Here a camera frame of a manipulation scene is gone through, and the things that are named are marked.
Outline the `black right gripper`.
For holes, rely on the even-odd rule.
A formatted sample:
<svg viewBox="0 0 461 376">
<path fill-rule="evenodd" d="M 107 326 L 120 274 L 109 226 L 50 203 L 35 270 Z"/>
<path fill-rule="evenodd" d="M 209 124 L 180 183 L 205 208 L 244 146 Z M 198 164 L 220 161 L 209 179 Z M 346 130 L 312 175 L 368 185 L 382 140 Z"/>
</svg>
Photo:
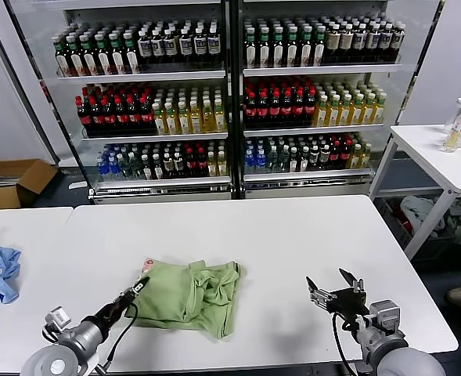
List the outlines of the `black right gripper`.
<svg viewBox="0 0 461 376">
<path fill-rule="evenodd" d="M 351 272 L 342 268 L 339 268 L 339 272 L 348 287 L 330 293 L 319 289 L 310 277 L 306 277 L 310 300 L 329 313 L 339 313 L 345 320 L 352 320 L 356 315 L 369 314 L 363 279 L 356 278 Z"/>
</svg>

